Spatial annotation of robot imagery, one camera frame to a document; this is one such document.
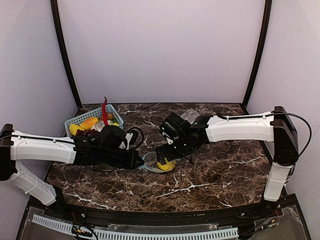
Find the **basket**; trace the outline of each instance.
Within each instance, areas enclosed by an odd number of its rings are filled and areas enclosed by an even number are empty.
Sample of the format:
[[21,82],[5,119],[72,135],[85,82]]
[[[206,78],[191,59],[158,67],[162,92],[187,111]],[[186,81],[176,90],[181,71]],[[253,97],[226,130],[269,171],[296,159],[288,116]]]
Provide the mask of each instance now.
[[[118,127],[121,129],[124,129],[124,120],[120,117],[119,113],[116,111],[116,109],[114,108],[114,106],[112,106],[111,104],[107,104],[105,106],[105,110],[107,113],[111,113],[113,114],[113,116],[115,117],[116,121],[118,122]],[[88,111],[87,113],[84,113],[82,115],[76,116],[70,120],[65,121],[64,123],[64,127],[65,127],[65,132],[66,135],[68,137],[71,137],[71,133],[69,131],[69,126],[71,124],[76,124],[76,125],[80,125],[81,123],[83,123],[86,119],[91,118],[91,117],[97,117],[99,118],[102,115],[102,107],[99,107],[95,110],[92,111]]]

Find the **red chili pepper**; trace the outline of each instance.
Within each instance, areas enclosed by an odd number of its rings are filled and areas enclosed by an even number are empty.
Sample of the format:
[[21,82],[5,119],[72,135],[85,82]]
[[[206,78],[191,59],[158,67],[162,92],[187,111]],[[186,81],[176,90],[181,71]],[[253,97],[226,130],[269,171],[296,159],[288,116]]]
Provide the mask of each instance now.
[[108,102],[107,98],[104,97],[104,103],[102,103],[102,116],[103,116],[104,125],[108,125],[108,118],[107,118],[107,112],[106,112],[107,102]]

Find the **white vent strip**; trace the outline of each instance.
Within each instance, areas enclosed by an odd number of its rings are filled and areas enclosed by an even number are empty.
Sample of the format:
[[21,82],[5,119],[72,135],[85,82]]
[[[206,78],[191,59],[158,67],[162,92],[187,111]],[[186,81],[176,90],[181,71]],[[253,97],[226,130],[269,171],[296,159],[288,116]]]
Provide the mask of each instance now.
[[[71,233],[72,224],[70,223],[52,220],[36,214],[33,215],[32,222],[60,233],[73,235]],[[239,237],[237,227],[224,230],[182,234],[139,234],[100,229],[94,229],[93,231],[96,233],[99,240],[227,240]],[[95,236],[92,236],[91,238],[84,236],[82,238],[96,239]]]

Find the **marble table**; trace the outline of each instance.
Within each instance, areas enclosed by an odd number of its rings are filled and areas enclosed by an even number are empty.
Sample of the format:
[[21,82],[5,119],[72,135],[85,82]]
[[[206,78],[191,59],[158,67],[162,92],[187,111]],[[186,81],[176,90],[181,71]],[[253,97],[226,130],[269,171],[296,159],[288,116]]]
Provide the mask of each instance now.
[[[195,109],[201,115],[243,115],[239,104],[135,103],[113,105],[125,128],[139,127],[145,141],[139,154],[165,143],[158,126],[171,113]],[[83,114],[100,105],[84,105]],[[62,189],[69,204],[138,212],[183,212],[257,203],[263,197],[270,164],[258,141],[223,141],[203,145],[193,164],[182,159],[167,173],[115,169],[106,164],[53,163],[46,182]]]

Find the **plastic basket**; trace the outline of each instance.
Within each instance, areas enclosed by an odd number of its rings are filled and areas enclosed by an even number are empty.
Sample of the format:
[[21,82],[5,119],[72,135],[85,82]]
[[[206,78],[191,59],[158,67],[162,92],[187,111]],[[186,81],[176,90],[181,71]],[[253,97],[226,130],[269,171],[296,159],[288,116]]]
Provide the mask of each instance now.
[[[105,110],[107,113],[111,113],[113,114],[113,116],[115,117],[116,121],[119,124],[119,128],[124,129],[124,120],[120,117],[119,113],[115,110],[114,106],[112,106],[111,104],[107,104],[105,106]],[[76,124],[76,125],[80,125],[81,123],[83,123],[86,119],[91,118],[91,117],[97,117],[99,118],[102,115],[102,107],[99,107],[95,110],[92,111],[88,111],[87,113],[84,113],[82,115],[76,116],[70,120],[65,121],[64,123],[64,127],[65,127],[65,132],[66,135],[68,137],[71,137],[71,133],[69,131],[69,126],[71,124]]]

